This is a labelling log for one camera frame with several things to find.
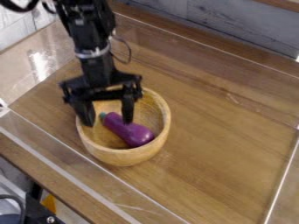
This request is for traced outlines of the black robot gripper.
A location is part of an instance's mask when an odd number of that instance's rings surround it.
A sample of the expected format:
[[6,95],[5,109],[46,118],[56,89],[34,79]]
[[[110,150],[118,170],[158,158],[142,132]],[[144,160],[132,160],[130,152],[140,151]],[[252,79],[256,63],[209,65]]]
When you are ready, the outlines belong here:
[[124,124],[133,121],[134,101],[142,97],[141,76],[117,70],[112,54],[80,59],[82,75],[60,83],[62,100],[85,126],[96,120],[93,101],[120,100]]

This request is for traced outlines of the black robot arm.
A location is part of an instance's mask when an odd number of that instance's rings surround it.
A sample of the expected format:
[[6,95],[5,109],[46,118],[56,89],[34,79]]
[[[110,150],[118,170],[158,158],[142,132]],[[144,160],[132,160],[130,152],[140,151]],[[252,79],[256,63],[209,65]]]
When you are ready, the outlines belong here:
[[62,100],[84,125],[96,121],[94,101],[121,101],[122,122],[133,121],[134,102],[142,97],[141,77],[117,70],[110,52],[116,19],[106,0],[53,0],[74,45],[82,75],[60,83]]

